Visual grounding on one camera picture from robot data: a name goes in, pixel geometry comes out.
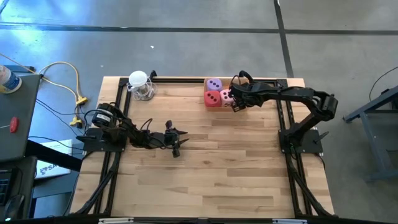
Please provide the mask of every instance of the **bottle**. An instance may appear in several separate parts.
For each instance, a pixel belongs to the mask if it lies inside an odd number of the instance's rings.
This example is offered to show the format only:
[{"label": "bottle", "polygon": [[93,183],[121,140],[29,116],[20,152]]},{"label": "bottle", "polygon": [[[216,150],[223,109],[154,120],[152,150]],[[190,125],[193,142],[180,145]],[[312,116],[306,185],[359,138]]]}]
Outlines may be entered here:
[{"label": "bottle", "polygon": [[14,93],[21,85],[21,78],[5,66],[0,65],[0,93]]}]

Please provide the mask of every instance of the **white paper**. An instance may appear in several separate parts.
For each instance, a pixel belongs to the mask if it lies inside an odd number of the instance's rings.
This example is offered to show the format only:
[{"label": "white paper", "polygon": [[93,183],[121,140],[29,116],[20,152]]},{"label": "white paper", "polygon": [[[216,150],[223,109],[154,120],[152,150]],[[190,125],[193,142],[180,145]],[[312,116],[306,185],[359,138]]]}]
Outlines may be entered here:
[{"label": "white paper", "polygon": [[[60,141],[66,146],[72,147],[72,140],[63,140]],[[62,152],[65,154],[71,154],[72,149],[69,147],[65,147],[61,145],[58,142],[45,142],[41,143],[41,145],[49,147],[53,150],[56,150],[58,152]],[[70,169],[66,169],[63,167],[59,167],[58,165],[50,164],[48,162],[43,162],[43,161],[37,161],[36,165],[36,178],[35,179],[41,179],[41,178],[46,178],[46,177],[54,177],[58,175],[64,175],[64,174],[70,174]]]}]

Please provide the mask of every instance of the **purple dice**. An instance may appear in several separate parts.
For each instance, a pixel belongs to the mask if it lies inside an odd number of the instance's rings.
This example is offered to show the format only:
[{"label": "purple dice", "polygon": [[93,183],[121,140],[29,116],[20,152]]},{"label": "purple dice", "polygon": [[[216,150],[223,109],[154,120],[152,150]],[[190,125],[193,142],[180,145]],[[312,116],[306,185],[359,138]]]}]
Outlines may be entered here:
[{"label": "purple dice", "polygon": [[218,78],[211,78],[207,80],[207,91],[221,91],[223,90],[223,84],[221,83],[221,80]]}]

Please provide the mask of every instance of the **red button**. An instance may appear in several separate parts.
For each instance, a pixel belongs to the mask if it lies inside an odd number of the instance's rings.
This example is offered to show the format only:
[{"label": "red button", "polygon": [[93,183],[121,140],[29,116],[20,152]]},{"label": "red button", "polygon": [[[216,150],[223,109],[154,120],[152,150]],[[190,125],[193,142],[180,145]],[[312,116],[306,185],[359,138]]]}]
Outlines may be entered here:
[{"label": "red button", "polygon": [[18,130],[19,120],[17,117],[13,117],[10,123],[10,133],[16,133]]}]

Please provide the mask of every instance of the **pink dice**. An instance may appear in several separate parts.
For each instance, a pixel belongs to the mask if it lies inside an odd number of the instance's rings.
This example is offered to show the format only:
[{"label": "pink dice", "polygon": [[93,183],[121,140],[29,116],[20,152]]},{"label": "pink dice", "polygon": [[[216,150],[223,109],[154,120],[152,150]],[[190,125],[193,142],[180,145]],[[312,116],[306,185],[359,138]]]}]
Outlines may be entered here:
[{"label": "pink dice", "polygon": [[221,91],[223,90],[223,84],[219,78],[211,78],[206,83],[207,91]]},{"label": "pink dice", "polygon": [[229,89],[221,91],[220,98],[221,98],[221,106],[223,107],[232,106],[232,103],[234,102],[234,99],[229,97]]}]

